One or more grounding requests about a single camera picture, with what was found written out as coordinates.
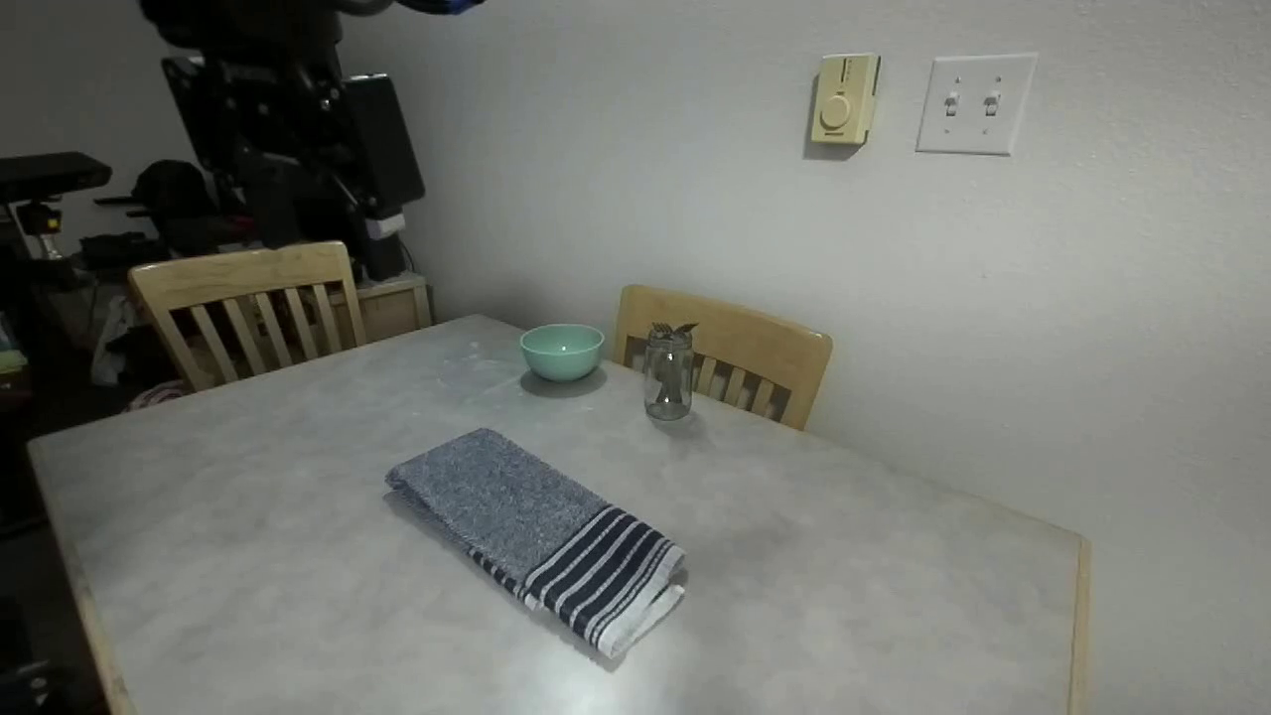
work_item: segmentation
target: striped towel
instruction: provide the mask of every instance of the striped towel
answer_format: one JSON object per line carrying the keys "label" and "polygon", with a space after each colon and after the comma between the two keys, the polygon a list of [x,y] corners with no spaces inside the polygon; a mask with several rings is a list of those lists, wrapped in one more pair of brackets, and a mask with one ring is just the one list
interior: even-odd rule
{"label": "striped towel", "polygon": [[388,471],[528,610],[620,663],[685,594],[685,553],[491,427]]}

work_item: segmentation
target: green bowl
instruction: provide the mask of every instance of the green bowl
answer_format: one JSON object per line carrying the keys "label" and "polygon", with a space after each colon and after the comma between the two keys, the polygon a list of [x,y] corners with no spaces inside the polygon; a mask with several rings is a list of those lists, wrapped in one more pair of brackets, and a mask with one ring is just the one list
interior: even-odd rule
{"label": "green bowl", "polygon": [[548,323],[522,333],[523,365],[543,382],[577,382],[600,365],[603,333],[581,323]]}

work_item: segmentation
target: light switch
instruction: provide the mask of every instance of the light switch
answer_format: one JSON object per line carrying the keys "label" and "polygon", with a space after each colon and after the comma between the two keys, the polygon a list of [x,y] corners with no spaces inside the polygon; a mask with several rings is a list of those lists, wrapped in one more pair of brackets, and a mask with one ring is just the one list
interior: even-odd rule
{"label": "light switch", "polygon": [[1010,155],[1018,145],[1037,54],[936,54],[919,149]]}
{"label": "light switch", "polygon": [[812,107],[812,144],[858,145],[874,127],[877,54],[828,54]]}

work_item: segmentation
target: black chair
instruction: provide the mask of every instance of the black chair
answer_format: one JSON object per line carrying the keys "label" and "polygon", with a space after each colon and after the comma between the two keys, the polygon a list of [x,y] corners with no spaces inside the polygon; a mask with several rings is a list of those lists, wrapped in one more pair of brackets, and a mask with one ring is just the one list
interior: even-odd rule
{"label": "black chair", "polygon": [[64,671],[31,655],[24,610],[0,594],[0,715],[66,715]]}

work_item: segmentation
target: wall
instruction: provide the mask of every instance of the wall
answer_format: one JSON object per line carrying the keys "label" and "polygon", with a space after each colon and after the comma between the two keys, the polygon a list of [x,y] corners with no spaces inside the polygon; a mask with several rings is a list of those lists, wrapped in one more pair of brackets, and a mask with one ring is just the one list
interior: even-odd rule
{"label": "wall", "polygon": [[[662,283],[838,337],[813,427],[1098,545],[1092,709],[1271,704],[1271,5],[490,0],[388,10],[445,315]],[[806,159],[813,61],[885,54]],[[1014,159],[915,155],[928,61],[1039,51]]]}

